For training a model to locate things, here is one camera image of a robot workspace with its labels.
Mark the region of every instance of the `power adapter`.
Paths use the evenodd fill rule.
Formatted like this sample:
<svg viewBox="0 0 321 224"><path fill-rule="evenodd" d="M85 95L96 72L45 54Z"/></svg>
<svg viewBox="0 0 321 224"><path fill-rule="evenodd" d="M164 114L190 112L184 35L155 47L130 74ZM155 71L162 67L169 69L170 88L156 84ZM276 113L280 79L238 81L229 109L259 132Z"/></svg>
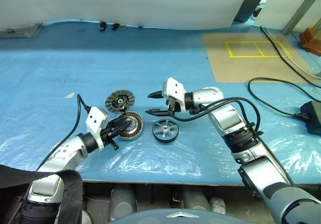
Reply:
<svg viewBox="0 0 321 224"><path fill-rule="evenodd" d="M305 120L310 134L321 135L321 102L310 101L301 106L301 114L308 116Z"/></svg>

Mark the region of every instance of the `gray cylinder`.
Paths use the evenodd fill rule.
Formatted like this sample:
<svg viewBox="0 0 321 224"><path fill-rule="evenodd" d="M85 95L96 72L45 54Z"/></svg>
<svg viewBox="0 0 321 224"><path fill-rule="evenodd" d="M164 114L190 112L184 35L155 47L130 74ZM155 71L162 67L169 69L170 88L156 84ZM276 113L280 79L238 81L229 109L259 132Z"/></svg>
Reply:
<svg viewBox="0 0 321 224"><path fill-rule="evenodd" d="M182 201L186 209L211 210L209 202L198 186L184 186Z"/></svg>
<svg viewBox="0 0 321 224"><path fill-rule="evenodd" d="M136 195L132 185L117 184L111 191L109 221L137 212Z"/></svg>

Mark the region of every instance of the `orange object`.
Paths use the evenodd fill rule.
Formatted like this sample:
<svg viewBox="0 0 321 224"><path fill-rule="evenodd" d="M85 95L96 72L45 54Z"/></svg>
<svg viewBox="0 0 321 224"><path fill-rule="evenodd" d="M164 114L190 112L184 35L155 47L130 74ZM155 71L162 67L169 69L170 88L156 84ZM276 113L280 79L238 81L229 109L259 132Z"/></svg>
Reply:
<svg viewBox="0 0 321 224"><path fill-rule="evenodd" d="M308 52L311 52L317 56L321 56L321 32L307 28L304 32L299 35L301 40L301 48Z"/></svg>

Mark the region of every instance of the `black strap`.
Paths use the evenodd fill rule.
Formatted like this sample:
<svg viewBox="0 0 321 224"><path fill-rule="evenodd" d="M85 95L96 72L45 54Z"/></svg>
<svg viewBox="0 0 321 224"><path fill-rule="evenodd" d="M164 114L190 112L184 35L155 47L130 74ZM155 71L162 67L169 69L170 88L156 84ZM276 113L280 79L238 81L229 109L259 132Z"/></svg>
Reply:
<svg viewBox="0 0 321 224"><path fill-rule="evenodd" d="M0 189L31 183L50 175L59 175L64 182L58 224L81 224L82 178L75 170L52 172L25 171L0 165Z"/></svg>

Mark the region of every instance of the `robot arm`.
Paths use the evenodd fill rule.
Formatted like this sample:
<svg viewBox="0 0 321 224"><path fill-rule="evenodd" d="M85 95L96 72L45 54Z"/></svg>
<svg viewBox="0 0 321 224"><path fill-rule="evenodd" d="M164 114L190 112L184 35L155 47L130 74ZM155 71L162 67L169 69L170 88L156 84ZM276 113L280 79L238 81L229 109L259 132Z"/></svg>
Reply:
<svg viewBox="0 0 321 224"><path fill-rule="evenodd" d="M119 117L107 123L107 114L91 107L86 120L87 133L65 141L38 169L41 172L57 172L75 169L88 154L111 144L115 150L117 144L112 138L119 135L131 123L127 117ZM36 180L32 183L27 200L21 212L21 223L53 223L62 200L64 184L58 175Z"/></svg>
<svg viewBox="0 0 321 224"><path fill-rule="evenodd" d="M163 97L169 106L168 110L150 109L148 114L173 117L178 111L198 114L210 103L223 99L223 93L216 87L187 92L181 83L169 78L162 91L148 97ZM241 165L238 172L242 181L266 203L276 223L321 223L321 202L290 185L286 173L253 130L253 124L245 123L230 104L215 108L208 115L232 157Z"/></svg>

